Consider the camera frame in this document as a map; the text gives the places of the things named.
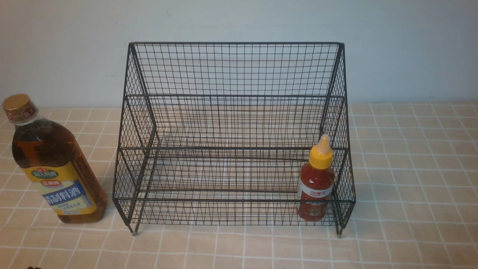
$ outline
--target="basket shelf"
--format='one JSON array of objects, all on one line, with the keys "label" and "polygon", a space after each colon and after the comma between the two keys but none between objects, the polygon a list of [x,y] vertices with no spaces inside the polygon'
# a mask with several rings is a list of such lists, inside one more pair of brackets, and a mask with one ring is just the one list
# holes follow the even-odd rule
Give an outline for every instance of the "basket shelf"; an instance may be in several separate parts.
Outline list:
[{"label": "basket shelf", "polygon": [[[131,43],[113,202],[133,234],[154,223],[340,235],[356,202],[347,109],[341,43]],[[312,223],[296,188],[322,134],[337,177]]]}]

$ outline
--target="yellow nozzle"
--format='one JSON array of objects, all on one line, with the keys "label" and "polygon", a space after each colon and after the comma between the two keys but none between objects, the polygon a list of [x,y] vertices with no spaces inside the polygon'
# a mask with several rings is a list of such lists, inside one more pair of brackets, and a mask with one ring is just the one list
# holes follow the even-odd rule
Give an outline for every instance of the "yellow nozzle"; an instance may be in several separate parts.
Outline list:
[{"label": "yellow nozzle", "polygon": [[328,135],[322,135],[319,143],[310,150],[309,163],[316,169],[327,169],[332,165],[333,151],[329,140]]}]

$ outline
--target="white wall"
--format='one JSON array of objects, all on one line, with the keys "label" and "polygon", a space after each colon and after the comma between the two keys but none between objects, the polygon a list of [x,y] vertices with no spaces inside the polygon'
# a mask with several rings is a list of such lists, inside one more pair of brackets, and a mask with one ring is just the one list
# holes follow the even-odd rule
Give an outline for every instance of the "white wall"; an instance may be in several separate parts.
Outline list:
[{"label": "white wall", "polygon": [[478,99],[476,0],[0,0],[0,99],[120,106],[131,41],[338,41],[350,102]]}]

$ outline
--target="yellow label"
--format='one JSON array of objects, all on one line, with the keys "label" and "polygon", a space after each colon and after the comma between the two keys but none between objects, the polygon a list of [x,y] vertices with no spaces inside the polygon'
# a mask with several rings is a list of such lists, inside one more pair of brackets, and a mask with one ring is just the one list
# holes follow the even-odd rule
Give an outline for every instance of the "yellow label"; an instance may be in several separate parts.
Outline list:
[{"label": "yellow label", "polygon": [[97,209],[71,162],[61,167],[35,166],[22,170],[57,215],[90,214]]}]

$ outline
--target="amber liquid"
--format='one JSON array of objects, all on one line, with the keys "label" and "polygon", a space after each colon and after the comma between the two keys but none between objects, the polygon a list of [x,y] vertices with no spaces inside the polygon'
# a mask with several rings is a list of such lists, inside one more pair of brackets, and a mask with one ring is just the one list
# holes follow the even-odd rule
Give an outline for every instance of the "amber liquid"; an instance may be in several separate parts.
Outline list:
[{"label": "amber liquid", "polygon": [[107,197],[76,142],[75,136],[56,122],[40,118],[27,125],[15,125],[13,158],[21,168],[61,167],[71,162],[90,193],[97,209],[90,214],[58,215],[64,223],[92,223],[103,216]]}]

